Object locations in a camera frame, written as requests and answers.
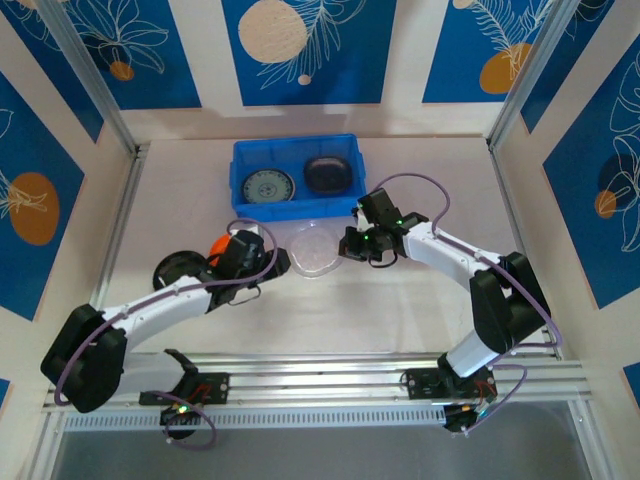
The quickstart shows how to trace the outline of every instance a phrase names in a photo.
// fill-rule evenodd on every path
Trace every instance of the floral wall pattern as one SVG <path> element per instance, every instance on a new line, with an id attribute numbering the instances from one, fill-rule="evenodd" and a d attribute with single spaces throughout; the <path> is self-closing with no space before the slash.
<path id="1" fill-rule="evenodd" d="M 521 114 L 529 132 L 542 118 L 562 83 L 596 33 L 615 0 L 582 0 L 540 74 Z"/>
<path id="2" fill-rule="evenodd" d="M 544 169 L 598 306 L 640 287 L 640 37 Z"/>
<path id="3" fill-rule="evenodd" d="M 554 0 L 450 0 L 424 103 L 501 102 Z"/>
<path id="4" fill-rule="evenodd" d="M 379 103 L 395 0 L 223 0 L 245 106 Z"/>
<path id="5" fill-rule="evenodd" d="M 201 106 L 167 0 L 61 3 L 120 108 Z M 31 1 L 1 0 L 0 6 L 41 65 L 39 57 L 56 52 L 50 69 L 70 69 Z M 66 90 L 63 81 L 52 81 Z M 73 92 L 71 97 L 81 95 Z"/>
<path id="6" fill-rule="evenodd" d="M 33 320 L 84 174 L 0 74 L 0 306 Z"/>

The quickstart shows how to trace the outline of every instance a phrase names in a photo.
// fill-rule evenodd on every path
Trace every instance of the vent grille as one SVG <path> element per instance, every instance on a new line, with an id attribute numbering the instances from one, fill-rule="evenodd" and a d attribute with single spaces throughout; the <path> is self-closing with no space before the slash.
<path id="1" fill-rule="evenodd" d="M 218 429 L 240 428 L 321 428 L 367 427 L 391 425 L 439 425 L 445 421 L 444 409 L 438 406 L 353 407 L 353 408 L 270 408 L 224 409 L 209 413 Z M 156 411 L 103 412 L 67 417 L 65 432 L 157 430 L 160 415 Z M 173 429 L 209 428 L 183 425 Z"/>

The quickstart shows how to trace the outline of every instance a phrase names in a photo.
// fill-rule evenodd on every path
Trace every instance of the blue tray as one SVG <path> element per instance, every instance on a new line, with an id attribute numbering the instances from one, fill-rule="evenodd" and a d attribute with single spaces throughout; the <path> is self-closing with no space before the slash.
<path id="1" fill-rule="evenodd" d="M 304 166 L 318 157 L 339 157 L 349 162 L 353 183 L 348 190 L 339 195 L 321 195 L 307 188 Z M 244 180 L 265 168 L 276 168 L 293 179 L 295 193 L 291 200 L 247 203 L 242 195 Z M 358 139 L 352 134 L 236 142 L 230 170 L 231 205 L 236 214 L 262 222 L 349 216 L 358 199 L 367 193 L 364 161 Z"/>

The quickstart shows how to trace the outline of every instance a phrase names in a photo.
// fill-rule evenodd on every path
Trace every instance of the gray round disc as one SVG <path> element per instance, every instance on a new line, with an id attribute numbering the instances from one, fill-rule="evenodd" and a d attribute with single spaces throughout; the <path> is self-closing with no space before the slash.
<path id="1" fill-rule="evenodd" d="M 275 168 L 253 172 L 242 184 L 242 194 L 249 203 L 286 202 L 294 193 L 293 179 Z"/>

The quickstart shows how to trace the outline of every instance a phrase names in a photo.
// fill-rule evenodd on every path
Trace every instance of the metal frame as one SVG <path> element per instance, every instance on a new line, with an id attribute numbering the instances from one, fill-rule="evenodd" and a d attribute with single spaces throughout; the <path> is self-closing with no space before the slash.
<path id="1" fill-rule="evenodd" d="M 111 276 L 116 266 L 116 260 L 118 259 L 118 252 L 122 245 L 122 239 L 124 237 L 124 231 L 129 221 L 129 214 L 131 213 L 131 207 L 136 197 L 138 190 L 138 184 L 142 177 L 142 170 L 147 160 L 147 154 L 149 153 L 149 145 L 142 145 L 137 147 L 137 153 L 129 169 L 129 174 L 125 182 L 124 189 L 120 197 L 120 203 L 118 204 L 118 212 L 111 228 L 111 236 L 109 237 L 109 243 L 107 244 L 107 251 L 105 253 L 102 267 L 100 268 L 100 276 L 98 277 L 98 283 L 94 288 L 91 299 L 89 302 L 95 308 L 102 308 L 105 296 L 109 290 L 109 284 L 111 282 Z"/>
<path id="2" fill-rule="evenodd" d="M 69 19 L 55 0 L 36 0 L 47 27 L 105 120 L 137 158 L 131 166 L 118 214 L 109 239 L 99 282 L 91 303 L 101 308 L 117 260 L 129 213 L 144 167 L 148 146 L 136 149 L 112 95 L 90 61 Z M 580 0 L 556 3 L 534 50 L 491 131 L 488 145 L 496 177 L 519 248 L 524 251 L 517 215 L 495 149 L 555 48 L 564 26 Z M 219 428 L 296 428 L 358 426 L 362 424 L 438 424 L 442 406 L 455 400 L 410 401 L 400 379 L 404 370 L 435 366 L 436 354 L 384 355 L 189 355 L 202 371 L 231 374 L 228 404 L 207 409 Z M 607 442 L 601 437 L 591 408 L 591 391 L 581 365 L 544 353 L 520 354 L 518 363 L 529 369 L 529 379 L 514 401 L 566 401 L 594 478 L 616 478 Z M 501 394 L 510 391 L 520 372 L 496 370 Z M 79 429 L 126 431 L 158 428 L 158 409 L 141 407 L 135 396 L 118 398 L 103 409 L 80 415 L 69 407 L 56 407 L 50 390 L 43 407 L 40 436 L 20 478 L 44 479 L 53 472 L 62 434 Z"/>
<path id="3" fill-rule="evenodd" d="M 35 0 L 35 4 L 40 18 L 98 112 L 111 126 L 122 145 L 133 154 L 136 151 L 135 141 L 120 115 L 120 108 L 64 8 L 56 0 Z"/>
<path id="4" fill-rule="evenodd" d="M 489 132 L 487 137 L 489 151 L 493 152 L 498 147 L 504 134 L 509 131 L 513 122 L 520 115 L 522 106 L 529 97 L 580 2 L 581 0 L 555 2 L 555 6 L 549 13 L 524 66 L 507 95 L 496 123 Z"/>

